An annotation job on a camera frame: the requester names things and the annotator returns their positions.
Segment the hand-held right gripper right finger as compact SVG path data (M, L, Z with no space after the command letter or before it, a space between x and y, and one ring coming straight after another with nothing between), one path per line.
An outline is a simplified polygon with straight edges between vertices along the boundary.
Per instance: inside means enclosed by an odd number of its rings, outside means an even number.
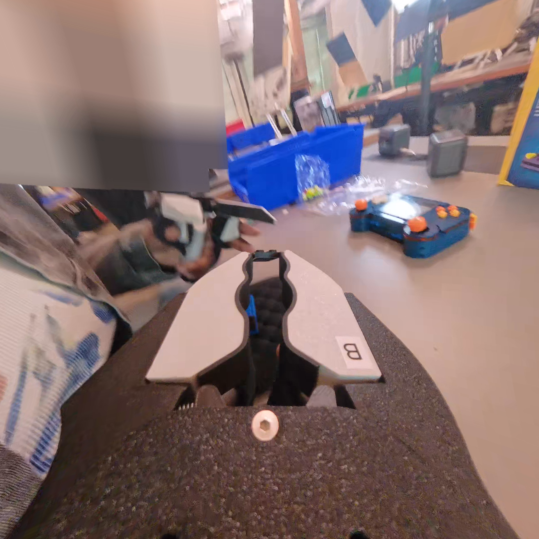
M281 253L281 360L301 383L377 383L383 373L342 288L290 250Z

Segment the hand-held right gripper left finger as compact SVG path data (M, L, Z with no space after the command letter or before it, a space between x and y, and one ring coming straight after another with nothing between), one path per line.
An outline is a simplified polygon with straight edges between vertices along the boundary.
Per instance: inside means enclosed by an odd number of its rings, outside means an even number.
M252 256L241 252L186 293L145 378L154 383L245 384L250 374L246 313Z

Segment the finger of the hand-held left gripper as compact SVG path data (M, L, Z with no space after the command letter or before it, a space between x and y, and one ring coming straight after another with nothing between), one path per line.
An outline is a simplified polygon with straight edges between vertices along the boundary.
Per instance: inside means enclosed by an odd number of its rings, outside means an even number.
M239 201L213 200L211 208L216 216L239 218L259 223L275 224L275 217L266 208Z

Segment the person's left forearm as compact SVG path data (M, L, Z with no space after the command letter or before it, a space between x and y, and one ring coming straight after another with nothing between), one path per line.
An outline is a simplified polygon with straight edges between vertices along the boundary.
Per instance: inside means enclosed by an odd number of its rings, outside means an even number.
M77 246L116 300L169 301L190 287L179 275L182 253L158 239L148 219L80 233Z

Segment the person's left hand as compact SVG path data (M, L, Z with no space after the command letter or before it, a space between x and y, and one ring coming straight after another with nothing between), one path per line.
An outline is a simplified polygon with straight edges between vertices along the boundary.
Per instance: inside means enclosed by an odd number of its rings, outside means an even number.
M199 257L193 261L179 264L177 271L182 278L191 282L197 281L217 264L222 250L253 253L254 247L247 239L257 237L259 234L260 231L256 227L240 220L239 238L217 245L213 240L212 233L208 231Z

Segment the blue plastic bin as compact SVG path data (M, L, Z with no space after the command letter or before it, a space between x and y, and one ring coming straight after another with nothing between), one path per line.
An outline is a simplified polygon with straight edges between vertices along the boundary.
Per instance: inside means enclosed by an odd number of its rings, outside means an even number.
M271 123L259 124L249 129L237 129L227 131L226 149L227 154L262 145L276 138Z
M317 127L229 160L229 181L244 202L274 210L301 200L298 173L327 172L329 187L360 173L364 124Z

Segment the black foam pad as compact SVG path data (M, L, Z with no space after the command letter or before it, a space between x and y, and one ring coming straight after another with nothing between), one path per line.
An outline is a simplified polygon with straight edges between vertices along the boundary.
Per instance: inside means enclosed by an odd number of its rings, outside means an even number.
M282 342L285 305L282 283L278 277L256 282L251 286L258 331L250 336L253 360L258 371L274 371L278 366Z

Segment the dark printed box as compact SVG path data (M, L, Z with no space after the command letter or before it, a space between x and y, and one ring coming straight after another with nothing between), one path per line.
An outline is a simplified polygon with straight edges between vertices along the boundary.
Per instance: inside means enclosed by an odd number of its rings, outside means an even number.
M340 125L333 94L326 91L317 97L304 96L293 103L293 111L298 117L301 129L312 132L317 127L334 127Z

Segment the blue toy game console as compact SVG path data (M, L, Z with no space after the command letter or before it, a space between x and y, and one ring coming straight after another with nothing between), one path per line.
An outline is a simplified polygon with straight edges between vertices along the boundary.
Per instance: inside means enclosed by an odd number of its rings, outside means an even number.
M351 231L373 232L402 245L413 259L428 259L465 239L477 216L468 208L402 193L358 199L349 210Z

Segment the empty clear plastic bag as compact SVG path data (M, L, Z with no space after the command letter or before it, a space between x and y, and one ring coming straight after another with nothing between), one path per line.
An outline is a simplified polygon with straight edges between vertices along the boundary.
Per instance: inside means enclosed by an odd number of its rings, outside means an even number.
M305 204L305 209L325 217L347 214L359 199L368 202L389 198L392 195L424 195L428 185L406 179L382 179L371 176L354 176L350 181L336 186L319 198Z

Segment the person's printed shirt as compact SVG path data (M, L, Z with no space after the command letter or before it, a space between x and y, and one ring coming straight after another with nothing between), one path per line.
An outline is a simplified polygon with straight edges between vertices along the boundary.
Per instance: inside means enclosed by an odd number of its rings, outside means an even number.
M77 243L16 184L1 184L1 445L39 478L61 407L132 335Z

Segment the grey cube device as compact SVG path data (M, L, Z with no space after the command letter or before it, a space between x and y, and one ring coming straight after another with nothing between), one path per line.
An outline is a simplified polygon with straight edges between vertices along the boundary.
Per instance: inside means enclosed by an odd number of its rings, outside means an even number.
M428 138L427 172L430 178L461 173L468 150L468 136L460 130L436 131Z
M378 132L378 152L381 157L395 158L410 149L411 128L408 124L386 125Z

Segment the black light stand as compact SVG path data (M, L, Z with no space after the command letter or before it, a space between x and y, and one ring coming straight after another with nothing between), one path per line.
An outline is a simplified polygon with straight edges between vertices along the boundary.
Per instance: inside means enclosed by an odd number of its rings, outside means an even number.
M444 1L428 1L427 5L426 27L422 42L421 96L418 105L419 133L421 136L427 136L429 129L430 86L435 63L436 21L440 18L439 12L443 4Z

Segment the long wooden workbench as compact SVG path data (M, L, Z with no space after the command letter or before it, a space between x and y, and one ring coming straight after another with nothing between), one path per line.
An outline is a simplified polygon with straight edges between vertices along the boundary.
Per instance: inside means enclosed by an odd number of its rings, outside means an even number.
M495 63L480 66L479 64L459 68L454 71L438 74L431 79L430 89L434 93L445 92L461 88L463 86L473 86L475 84L496 80L503 77L511 77L526 74L529 71L533 52L520 52L502 58ZM415 98L421 94L421 84L414 83L408 86L396 88L381 94L369 95L339 106L337 111L345 113L349 111L360 111L370 105L378 105L383 102L399 101L407 98Z

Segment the blue and yellow toy box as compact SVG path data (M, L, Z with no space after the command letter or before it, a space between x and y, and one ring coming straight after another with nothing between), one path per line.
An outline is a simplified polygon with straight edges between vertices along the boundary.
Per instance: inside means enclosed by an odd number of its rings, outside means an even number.
M533 49L497 184L538 190L538 43Z

